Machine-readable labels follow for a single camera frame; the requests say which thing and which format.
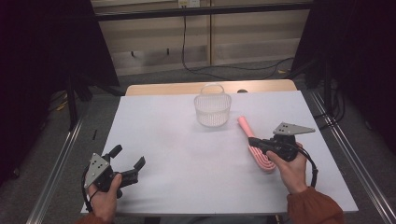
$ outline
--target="pink object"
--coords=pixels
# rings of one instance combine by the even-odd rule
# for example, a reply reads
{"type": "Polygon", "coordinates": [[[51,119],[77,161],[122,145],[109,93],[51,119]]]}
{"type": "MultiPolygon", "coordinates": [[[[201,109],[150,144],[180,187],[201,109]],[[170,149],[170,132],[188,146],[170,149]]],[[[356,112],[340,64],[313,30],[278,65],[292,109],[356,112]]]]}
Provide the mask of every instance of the pink object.
{"type": "MultiPolygon", "coordinates": [[[[238,118],[238,123],[244,130],[247,137],[254,137],[253,131],[251,131],[250,127],[248,126],[248,121],[244,116],[238,118]]],[[[262,151],[259,148],[248,146],[251,154],[254,157],[254,160],[257,164],[262,168],[264,171],[272,172],[276,168],[276,165],[268,160],[268,157],[262,154],[262,151]]]]}

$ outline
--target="gray metal bracket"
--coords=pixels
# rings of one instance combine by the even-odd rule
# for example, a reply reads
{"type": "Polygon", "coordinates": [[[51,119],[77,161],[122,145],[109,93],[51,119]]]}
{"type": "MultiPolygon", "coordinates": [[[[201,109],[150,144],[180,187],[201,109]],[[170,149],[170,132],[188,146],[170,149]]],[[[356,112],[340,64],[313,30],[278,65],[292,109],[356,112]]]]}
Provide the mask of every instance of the gray metal bracket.
{"type": "Polygon", "coordinates": [[[273,134],[295,135],[300,133],[314,133],[315,129],[282,122],[274,129],[273,134]]]}
{"type": "Polygon", "coordinates": [[[105,161],[101,156],[93,153],[90,168],[88,169],[87,176],[85,177],[84,188],[89,187],[106,169],[110,166],[108,161],[105,161]]]}

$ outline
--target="white table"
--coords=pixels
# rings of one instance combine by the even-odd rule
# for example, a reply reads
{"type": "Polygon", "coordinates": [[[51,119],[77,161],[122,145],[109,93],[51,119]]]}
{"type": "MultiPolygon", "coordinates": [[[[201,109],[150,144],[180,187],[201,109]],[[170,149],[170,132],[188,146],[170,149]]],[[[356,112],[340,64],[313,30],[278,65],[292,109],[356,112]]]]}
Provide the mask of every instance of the white table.
{"type": "MultiPolygon", "coordinates": [[[[237,118],[245,116],[260,138],[272,137],[281,121],[318,129],[301,93],[231,93],[230,119],[218,128],[196,121],[196,94],[121,98],[104,154],[122,145],[112,160],[115,171],[132,169],[141,156],[147,163],[139,182],[122,189],[117,212],[146,217],[286,213],[288,192],[278,170],[267,174],[255,163],[237,118]]],[[[316,189],[345,212],[357,211],[320,132],[296,138],[318,166],[316,189]]],[[[307,183],[311,176],[307,164],[307,183]]]]}

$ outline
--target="person's sleeve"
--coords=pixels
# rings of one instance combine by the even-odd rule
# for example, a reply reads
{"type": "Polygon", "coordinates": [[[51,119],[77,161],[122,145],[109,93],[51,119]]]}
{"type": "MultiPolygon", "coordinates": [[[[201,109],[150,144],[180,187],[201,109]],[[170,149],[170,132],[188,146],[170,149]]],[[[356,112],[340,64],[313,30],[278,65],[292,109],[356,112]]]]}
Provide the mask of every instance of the person's sleeve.
{"type": "Polygon", "coordinates": [[[288,195],[288,214],[294,224],[342,224],[344,214],[329,196],[314,188],[288,195]]]}
{"type": "Polygon", "coordinates": [[[93,213],[80,218],[75,224],[106,224],[101,218],[96,217],[93,213]]]}

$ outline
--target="human hand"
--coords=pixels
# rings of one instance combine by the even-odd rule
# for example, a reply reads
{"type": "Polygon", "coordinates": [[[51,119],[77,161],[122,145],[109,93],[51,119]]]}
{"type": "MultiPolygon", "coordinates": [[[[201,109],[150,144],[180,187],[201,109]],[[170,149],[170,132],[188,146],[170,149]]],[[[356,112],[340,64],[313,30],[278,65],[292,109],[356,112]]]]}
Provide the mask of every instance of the human hand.
{"type": "Polygon", "coordinates": [[[122,175],[114,176],[108,192],[97,191],[98,188],[92,184],[88,188],[91,198],[93,213],[96,217],[101,218],[105,223],[111,223],[116,216],[117,209],[117,189],[122,180],[122,175]]]}
{"type": "Polygon", "coordinates": [[[306,157],[300,152],[293,161],[284,161],[275,152],[268,150],[266,155],[279,169],[283,184],[290,194],[305,191],[308,186],[305,182],[306,157]]]}

